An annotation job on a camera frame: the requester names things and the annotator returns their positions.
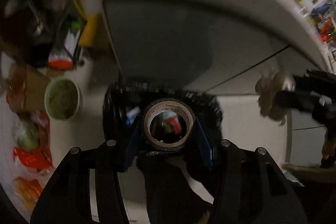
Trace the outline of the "grey tissue wad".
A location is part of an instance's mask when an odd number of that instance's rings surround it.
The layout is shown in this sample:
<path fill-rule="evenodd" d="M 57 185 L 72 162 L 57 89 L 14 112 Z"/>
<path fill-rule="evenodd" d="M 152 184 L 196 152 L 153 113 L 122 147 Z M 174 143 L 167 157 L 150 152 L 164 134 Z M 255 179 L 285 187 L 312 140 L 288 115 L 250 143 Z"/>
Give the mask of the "grey tissue wad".
<path fill-rule="evenodd" d="M 286 122 L 288 109 L 281 108 L 275 102 L 278 92 L 295 90 L 295 81 L 291 74 L 284 71 L 275 71 L 271 69 L 267 75 L 262 75 L 255 85 L 255 91 L 258 98 L 260 115 L 283 126 Z"/>

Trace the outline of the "brown tape roll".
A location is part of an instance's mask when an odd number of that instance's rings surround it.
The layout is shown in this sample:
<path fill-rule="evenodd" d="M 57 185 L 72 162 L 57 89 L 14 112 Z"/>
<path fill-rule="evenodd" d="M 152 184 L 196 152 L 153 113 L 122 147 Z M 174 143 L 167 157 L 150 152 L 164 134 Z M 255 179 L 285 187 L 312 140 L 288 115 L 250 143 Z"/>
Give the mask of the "brown tape roll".
<path fill-rule="evenodd" d="M 181 149 L 194 124 L 195 115 L 189 106 L 173 98 L 153 102 L 143 116 L 145 136 L 150 144 L 163 152 Z"/>

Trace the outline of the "black trash bin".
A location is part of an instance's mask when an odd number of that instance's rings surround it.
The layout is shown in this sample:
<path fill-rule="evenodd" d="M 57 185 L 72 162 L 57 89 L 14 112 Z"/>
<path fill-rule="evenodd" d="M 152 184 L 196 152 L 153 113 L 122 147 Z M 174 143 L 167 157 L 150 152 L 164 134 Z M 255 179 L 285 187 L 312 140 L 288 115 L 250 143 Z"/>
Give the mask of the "black trash bin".
<path fill-rule="evenodd" d="M 112 83 L 102 107 L 105 139 L 120 141 L 129 156 L 182 151 L 205 165 L 222 139 L 222 116 L 215 96 L 148 83 Z"/>

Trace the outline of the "green instant noodle bowl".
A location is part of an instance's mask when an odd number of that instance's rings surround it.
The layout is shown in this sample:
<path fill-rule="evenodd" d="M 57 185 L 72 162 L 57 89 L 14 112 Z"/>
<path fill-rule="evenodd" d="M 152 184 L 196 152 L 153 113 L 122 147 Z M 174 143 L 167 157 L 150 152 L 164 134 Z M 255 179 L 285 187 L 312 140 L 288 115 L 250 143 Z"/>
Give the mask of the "green instant noodle bowl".
<path fill-rule="evenodd" d="M 45 91 L 45 110 L 48 116 L 57 121 L 71 120 L 82 105 L 81 91 L 71 79 L 56 77 Z"/>

